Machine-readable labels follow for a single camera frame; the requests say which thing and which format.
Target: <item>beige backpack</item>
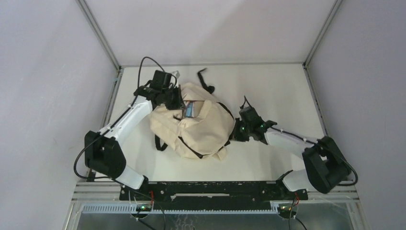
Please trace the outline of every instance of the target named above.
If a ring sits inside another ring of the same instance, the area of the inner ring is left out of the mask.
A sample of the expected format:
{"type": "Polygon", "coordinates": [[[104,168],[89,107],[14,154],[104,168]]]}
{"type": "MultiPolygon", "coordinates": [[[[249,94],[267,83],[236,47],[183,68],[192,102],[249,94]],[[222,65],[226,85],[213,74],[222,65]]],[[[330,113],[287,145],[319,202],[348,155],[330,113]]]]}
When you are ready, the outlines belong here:
{"type": "Polygon", "coordinates": [[[231,112],[207,90],[192,83],[181,86],[181,95],[185,109],[168,110],[162,105],[149,115],[157,149],[163,151],[170,146],[182,157],[217,156],[222,160],[234,127],[231,112]]]}

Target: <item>black strap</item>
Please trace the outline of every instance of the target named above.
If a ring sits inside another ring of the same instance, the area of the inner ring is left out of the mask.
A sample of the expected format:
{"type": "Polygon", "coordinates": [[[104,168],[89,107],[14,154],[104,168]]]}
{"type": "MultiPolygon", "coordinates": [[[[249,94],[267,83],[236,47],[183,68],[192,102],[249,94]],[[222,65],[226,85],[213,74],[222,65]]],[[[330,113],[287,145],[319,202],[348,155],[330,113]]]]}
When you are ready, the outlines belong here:
{"type": "Polygon", "coordinates": [[[221,103],[221,102],[218,102],[219,103],[219,105],[221,105],[221,107],[223,108],[223,109],[225,109],[229,114],[230,114],[230,116],[234,119],[234,116],[233,116],[233,114],[231,113],[231,111],[223,104],[223,103],[221,103]]]}
{"type": "Polygon", "coordinates": [[[200,81],[200,84],[202,85],[203,89],[205,89],[207,92],[212,94],[215,90],[215,87],[213,85],[207,86],[206,82],[204,82],[203,76],[201,74],[201,72],[205,71],[206,69],[207,68],[204,68],[204,69],[200,70],[199,72],[197,72],[197,76],[199,77],[199,81],[200,81]]]}
{"type": "Polygon", "coordinates": [[[165,143],[161,146],[161,139],[159,139],[159,137],[155,135],[155,147],[157,147],[159,151],[164,151],[167,146],[168,145],[165,143]]]}
{"type": "Polygon", "coordinates": [[[178,137],[178,138],[179,138],[179,140],[180,140],[186,147],[188,147],[188,149],[190,149],[190,151],[192,151],[199,159],[202,159],[203,156],[205,156],[205,155],[203,155],[203,154],[200,154],[200,153],[194,151],[192,148],[190,148],[189,145],[186,144],[186,142],[183,140],[182,137],[178,137]]]}

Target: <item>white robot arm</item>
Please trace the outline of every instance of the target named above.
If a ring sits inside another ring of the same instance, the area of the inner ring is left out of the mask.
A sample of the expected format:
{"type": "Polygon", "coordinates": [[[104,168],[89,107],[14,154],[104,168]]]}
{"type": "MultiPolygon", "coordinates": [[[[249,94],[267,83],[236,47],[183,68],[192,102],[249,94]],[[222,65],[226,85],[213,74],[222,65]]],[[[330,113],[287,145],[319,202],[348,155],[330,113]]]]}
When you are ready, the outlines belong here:
{"type": "MultiPolygon", "coordinates": [[[[165,104],[168,109],[181,109],[183,101],[176,78],[158,70],[153,80],[138,88],[134,95],[133,101],[114,123],[86,134],[85,164],[132,189],[139,189],[147,181],[146,177],[127,166],[120,146],[155,106],[165,104]]],[[[250,104],[241,107],[239,113],[241,119],[236,120],[232,140],[249,141],[249,137],[253,137],[264,144],[282,147],[304,160],[306,169],[289,171],[278,179],[283,182],[284,189],[294,192],[314,187],[321,193],[328,193],[351,173],[352,168],[331,138],[317,140],[287,132],[275,122],[264,122],[250,104]]]]}

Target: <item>white wall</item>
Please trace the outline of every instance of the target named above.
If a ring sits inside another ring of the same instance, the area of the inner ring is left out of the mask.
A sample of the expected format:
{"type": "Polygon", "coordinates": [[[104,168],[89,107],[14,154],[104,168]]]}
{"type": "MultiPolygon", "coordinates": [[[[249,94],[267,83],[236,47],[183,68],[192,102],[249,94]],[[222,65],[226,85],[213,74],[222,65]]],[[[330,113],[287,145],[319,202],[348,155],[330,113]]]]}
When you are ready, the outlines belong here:
{"type": "Polygon", "coordinates": [[[0,229],[61,229],[115,70],[75,1],[1,1],[0,31],[0,229]]]}
{"type": "Polygon", "coordinates": [[[310,65],[374,230],[405,229],[406,1],[345,1],[310,65]]]}
{"type": "Polygon", "coordinates": [[[304,62],[335,0],[88,0],[122,65],[304,62]]]}

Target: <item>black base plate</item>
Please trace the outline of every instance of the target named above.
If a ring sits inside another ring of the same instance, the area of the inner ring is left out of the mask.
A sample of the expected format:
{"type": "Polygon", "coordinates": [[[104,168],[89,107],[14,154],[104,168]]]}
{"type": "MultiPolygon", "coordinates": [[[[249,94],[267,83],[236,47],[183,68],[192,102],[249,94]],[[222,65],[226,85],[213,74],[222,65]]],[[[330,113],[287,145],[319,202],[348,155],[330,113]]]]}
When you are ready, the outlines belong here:
{"type": "MultiPolygon", "coordinates": [[[[289,192],[276,181],[149,182],[144,191],[166,210],[263,210],[270,208],[269,201],[308,199],[306,190],[289,192]]],[[[128,187],[122,188],[120,200],[128,200],[129,192],[131,200],[148,200],[128,187]]]]}

